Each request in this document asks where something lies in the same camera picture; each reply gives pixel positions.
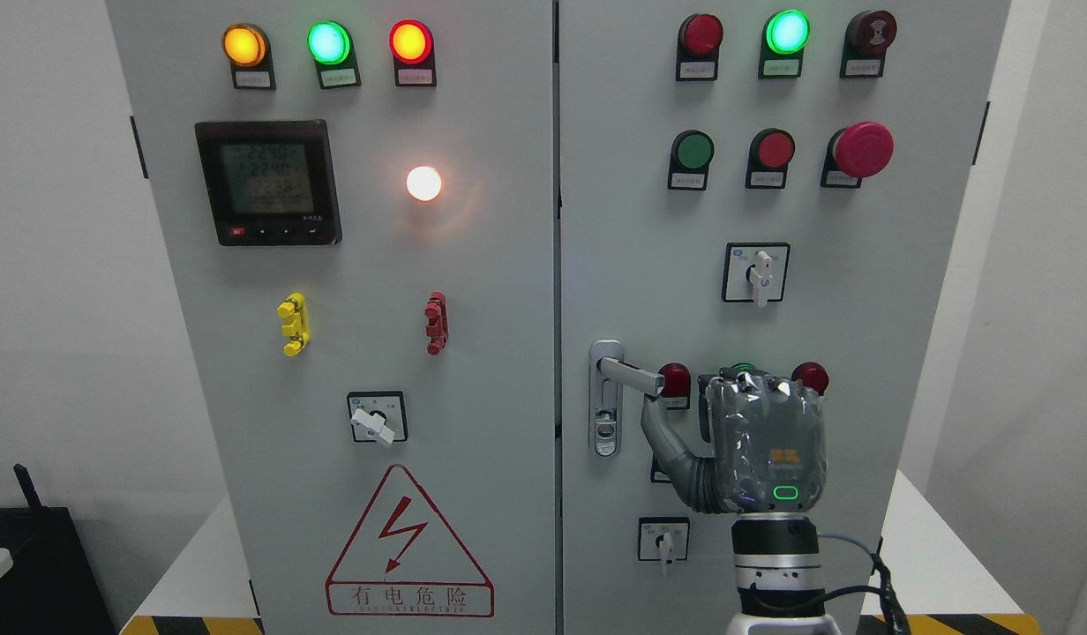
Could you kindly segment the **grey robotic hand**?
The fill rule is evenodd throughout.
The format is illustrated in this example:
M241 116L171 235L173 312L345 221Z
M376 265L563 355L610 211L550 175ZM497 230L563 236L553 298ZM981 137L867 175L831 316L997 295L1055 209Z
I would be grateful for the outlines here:
M651 395L641 429L680 502L698 513L786 513L819 502L828 462L821 395L757 369L704 387L713 457L697 457Z

